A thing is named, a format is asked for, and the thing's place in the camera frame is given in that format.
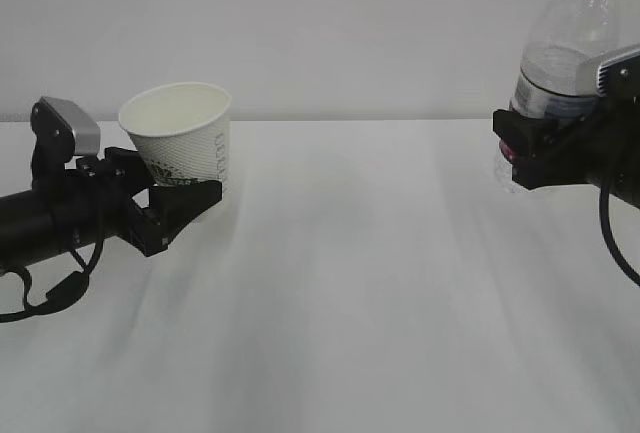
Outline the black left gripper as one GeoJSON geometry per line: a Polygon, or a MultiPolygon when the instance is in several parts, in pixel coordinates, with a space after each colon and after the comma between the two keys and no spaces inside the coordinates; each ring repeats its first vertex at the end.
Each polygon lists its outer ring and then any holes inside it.
{"type": "Polygon", "coordinates": [[[146,257],[165,251],[187,226],[222,200],[222,183],[207,180],[182,186],[154,186],[140,154],[108,147],[104,158],[78,158],[64,170],[64,250],[94,244],[99,232],[118,237],[146,257]],[[134,197],[149,188],[149,204],[134,197]]]}

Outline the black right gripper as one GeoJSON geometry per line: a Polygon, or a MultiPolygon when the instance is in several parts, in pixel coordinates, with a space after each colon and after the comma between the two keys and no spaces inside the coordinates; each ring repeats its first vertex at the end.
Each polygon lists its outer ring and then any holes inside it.
{"type": "Polygon", "coordinates": [[[638,97],[606,103],[602,112],[568,123],[498,109],[492,127],[507,148],[512,180],[526,189],[586,182],[600,187],[613,167],[611,193],[639,197],[638,97]]]}

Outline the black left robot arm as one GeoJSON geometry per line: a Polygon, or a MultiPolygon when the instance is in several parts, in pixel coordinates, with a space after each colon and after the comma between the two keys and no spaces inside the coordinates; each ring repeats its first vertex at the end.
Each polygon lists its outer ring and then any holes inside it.
{"type": "Polygon", "coordinates": [[[1,264],[30,266],[100,237],[151,257],[221,200],[216,180],[161,186],[138,152],[109,147],[1,199],[1,264]]]}

